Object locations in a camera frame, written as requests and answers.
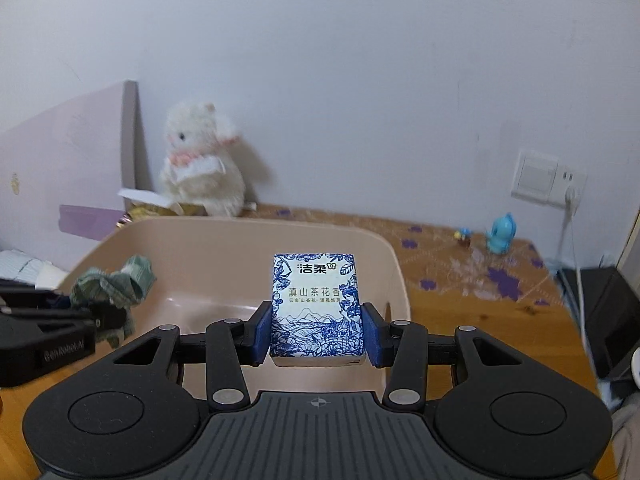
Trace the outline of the blue white tissue pack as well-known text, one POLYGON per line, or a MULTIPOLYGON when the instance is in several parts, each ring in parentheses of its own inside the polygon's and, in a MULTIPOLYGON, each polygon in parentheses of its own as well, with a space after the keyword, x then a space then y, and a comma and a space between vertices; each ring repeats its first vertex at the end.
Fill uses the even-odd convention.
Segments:
POLYGON ((277 254, 270 356, 277 366, 330 367, 364 358, 356 260, 342 252, 277 254))

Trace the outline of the purple flower table mat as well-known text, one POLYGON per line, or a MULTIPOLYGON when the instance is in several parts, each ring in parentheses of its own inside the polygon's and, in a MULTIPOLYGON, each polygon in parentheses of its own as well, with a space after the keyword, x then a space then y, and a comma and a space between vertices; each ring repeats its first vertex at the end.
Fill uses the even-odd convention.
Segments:
POLYGON ((482 234, 461 245, 454 228, 339 214, 326 210, 259 205, 247 218, 350 226, 384 237, 394 248, 408 289, 511 301, 529 313, 563 305, 559 287, 535 245, 518 238, 507 254, 493 255, 482 234))

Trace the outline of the black furniture beside table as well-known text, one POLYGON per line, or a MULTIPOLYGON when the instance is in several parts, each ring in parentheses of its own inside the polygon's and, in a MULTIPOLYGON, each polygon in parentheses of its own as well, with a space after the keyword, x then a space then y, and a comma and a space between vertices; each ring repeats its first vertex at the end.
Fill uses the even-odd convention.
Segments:
POLYGON ((639 347, 639 296, 615 266, 580 271, 585 334, 599 379, 630 380, 631 357, 639 347))

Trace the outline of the gold foil snack packet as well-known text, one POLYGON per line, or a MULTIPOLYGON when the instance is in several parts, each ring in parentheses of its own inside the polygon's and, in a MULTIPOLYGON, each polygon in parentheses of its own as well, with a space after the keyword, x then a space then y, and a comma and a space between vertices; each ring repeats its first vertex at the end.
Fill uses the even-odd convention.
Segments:
POLYGON ((126 224, 151 217, 201 217, 207 212, 202 205, 172 204, 168 207, 149 203, 133 203, 120 217, 118 224, 126 224))

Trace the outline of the small brown figurine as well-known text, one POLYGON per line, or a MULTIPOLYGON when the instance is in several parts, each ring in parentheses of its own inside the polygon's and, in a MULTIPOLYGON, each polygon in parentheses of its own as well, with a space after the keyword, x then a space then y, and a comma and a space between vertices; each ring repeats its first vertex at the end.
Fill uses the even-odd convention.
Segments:
POLYGON ((469 229, 460 229, 454 232, 454 239, 462 247, 470 247, 472 242, 472 232, 469 229))

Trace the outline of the pink purple headboard panel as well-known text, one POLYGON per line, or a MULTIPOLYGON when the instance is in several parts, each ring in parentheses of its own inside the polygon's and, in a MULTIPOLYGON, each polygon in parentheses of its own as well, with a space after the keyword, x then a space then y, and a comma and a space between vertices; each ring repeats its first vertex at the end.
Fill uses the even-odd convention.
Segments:
POLYGON ((125 80, 2 133, 2 247, 70 270, 114 231, 136 184, 137 107, 125 80))

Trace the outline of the white wall switch socket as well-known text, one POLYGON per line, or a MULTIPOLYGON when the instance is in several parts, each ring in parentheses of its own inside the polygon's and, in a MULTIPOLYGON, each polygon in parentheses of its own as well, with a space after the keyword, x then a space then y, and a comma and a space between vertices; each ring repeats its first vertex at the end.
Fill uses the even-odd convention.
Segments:
POLYGON ((567 166, 556 157, 533 151, 518 153, 511 195, 556 208, 577 208, 587 183, 587 174, 567 166))

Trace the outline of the blue cartoon figurine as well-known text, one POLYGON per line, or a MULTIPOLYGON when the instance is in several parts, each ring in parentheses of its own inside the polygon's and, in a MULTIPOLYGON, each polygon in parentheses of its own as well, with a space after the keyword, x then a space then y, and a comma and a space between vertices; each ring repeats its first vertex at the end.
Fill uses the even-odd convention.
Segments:
POLYGON ((516 222, 508 212, 496 219, 486 234, 486 248, 494 255, 506 254, 516 234, 516 222))

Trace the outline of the white bed sheet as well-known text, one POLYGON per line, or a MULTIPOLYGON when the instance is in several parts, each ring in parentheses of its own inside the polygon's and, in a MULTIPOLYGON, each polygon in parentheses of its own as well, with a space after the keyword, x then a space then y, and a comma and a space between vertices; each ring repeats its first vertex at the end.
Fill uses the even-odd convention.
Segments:
POLYGON ((34 285, 35 288, 56 289, 67 272, 52 263, 40 260, 19 250, 0 252, 0 278, 34 285))

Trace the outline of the white plush lamb toy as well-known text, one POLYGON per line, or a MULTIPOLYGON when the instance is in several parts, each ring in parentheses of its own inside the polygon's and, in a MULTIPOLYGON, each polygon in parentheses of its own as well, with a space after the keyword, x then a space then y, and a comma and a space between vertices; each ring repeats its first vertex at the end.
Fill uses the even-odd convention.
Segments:
POLYGON ((212 217, 238 216, 246 186, 231 156, 241 136, 229 118, 213 103, 179 103, 167 114, 164 135, 164 195, 201 206, 212 217))

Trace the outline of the green cloth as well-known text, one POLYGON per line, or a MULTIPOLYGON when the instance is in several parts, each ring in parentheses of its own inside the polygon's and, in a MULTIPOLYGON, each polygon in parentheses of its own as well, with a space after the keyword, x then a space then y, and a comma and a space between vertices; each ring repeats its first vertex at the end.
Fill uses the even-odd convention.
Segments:
POLYGON ((155 281, 151 260, 140 255, 129 258, 118 271, 90 268, 73 284, 70 306, 75 310, 93 310, 105 304, 124 310, 127 315, 124 326, 96 332, 97 342, 107 341, 116 349, 134 334, 131 310, 142 304, 155 281))

